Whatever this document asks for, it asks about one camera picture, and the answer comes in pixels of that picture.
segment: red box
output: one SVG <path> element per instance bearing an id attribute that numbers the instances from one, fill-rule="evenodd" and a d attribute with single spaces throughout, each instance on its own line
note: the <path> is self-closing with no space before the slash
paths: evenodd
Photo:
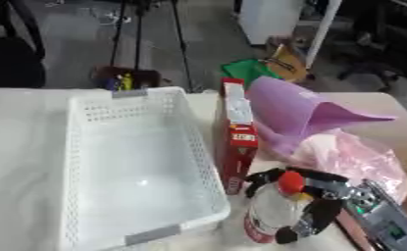
<path id="1" fill-rule="evenodd" d="M 243 80 L 223 78 L 214 122 L 215 162 L 226 194 L 237 194 L 258 149 Z"/>

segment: black chair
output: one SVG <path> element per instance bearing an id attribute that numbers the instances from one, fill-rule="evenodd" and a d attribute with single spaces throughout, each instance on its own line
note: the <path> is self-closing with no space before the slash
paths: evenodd
<path id="1" fill-rule="evenodd" d="M 18 37 L 10 12 L 15 10 L 24 22 L 31 40 Z M 0 87 L 40 88 L 45 83 L 45 70 L 41 64 L 45 50 L 35 17 L 22 0 L 0 0 L 0 26 L 6 36 L 0 37 Z"/>
<path id="2" fill-rule="evenodd" d="M 353 74 L 376 75 L 384 85 L 379 91 L 387 92 L 392 82 L 407 76 L 407 65 L 403 64 L 407 61 L 407 27 L 397 23 L 399 17 L 388 0 L 368 1 L 358 5 L 355 11 L 353 39 L 357 49 L 355 53 L 354 50 L 334 53 L 334 58 L 347 58 L 351 63 L 338 78 L 346 79 Z"/>

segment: bottle cap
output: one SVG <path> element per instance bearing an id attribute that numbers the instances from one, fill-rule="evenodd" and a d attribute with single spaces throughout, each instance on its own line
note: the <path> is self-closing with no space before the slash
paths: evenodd
<path id="1" fill-rule="evenodd" d="M 278 188 L 283 195 L 288 196 L 302 192 L 304 178 L 298 172 L 287 171 L 278 179 Z"/>

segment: tripod leg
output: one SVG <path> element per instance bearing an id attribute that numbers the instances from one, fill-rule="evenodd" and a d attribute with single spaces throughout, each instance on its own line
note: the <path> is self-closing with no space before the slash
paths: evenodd
<path id="1" fill-rule="evenodd" d="M 143 14 L 145 12 L 144 0 L 137 0 L 137 32 L 136 32 L 136 48 L 135 48 L 135 57 L 134 57 L 134 70 L 139 70 L 140 64 L 140 45 L 142 42 L 142 20 Z"/>
<path id="2" fill-rule="evenodd" d="M 183 40 L 183 33 L 181 32 L 180 18 L 178 17 L 178 0 L 171 0 L 173 5 L 174 18 L 176 21 L 176 30 L 178 32 L 178 42 L 180 43 L 181 56 L 183 57 L 184 70 L 187 78 L 188 91 L 193 92 L 192 79 L 189 71 L 189 64 L 186 56 L 186 44 Z"/>
<path id="3" fill-rule="evenodd" d="M 123 22 L 124 22 L 124 14 L 126 13 L 126 3 L 127 0 L 121 0 L 121 7 L 119 13 L 119 19 L 116 27 L 115 36 L 113 37 L 113 51 L 112 51 L 112 58 L 110 59 L 110 66 L 115 66 L 116 60 L 116 53 L 118 52 L 119 42 L 121 40 L 121 33 L 123 29 Z"/>

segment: floor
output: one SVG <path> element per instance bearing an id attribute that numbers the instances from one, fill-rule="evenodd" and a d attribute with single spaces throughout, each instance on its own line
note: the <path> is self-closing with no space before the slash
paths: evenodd
<path id="1" fill-rule="evenodd" d="M 66 0 L 65 5 L 46 7 L 52 0 L 25 0 L 35 13 L 45 40 L 47 88 L 92 88 L 90 76 L 110 61 L 113 25 L 97 17 L 117 10 L 116 3 Z M 178 10 L 188 45 L 191 74 L 197 89 L 217 88 L 220 64 L 257 55 L 231 15 L 233 0 L 180 0 Z M 127 14 L 133 16 L 133 9 Z M 117 65 L 133 66 L 135 22 L 124 26 Z M 152 9 L 144 19 L 142 67 L 155 69 L 174 85 L 183 86 L 185 76 L 171 5 Z M 335 78 L 342 65 L 321 55 L 314 65 L 317 76 L 308 86 L 316 91 L 376 91 L 381 83 L 372 75 Z M 391 94 L 407 108 L 407 79 L 394 84 Z"/>

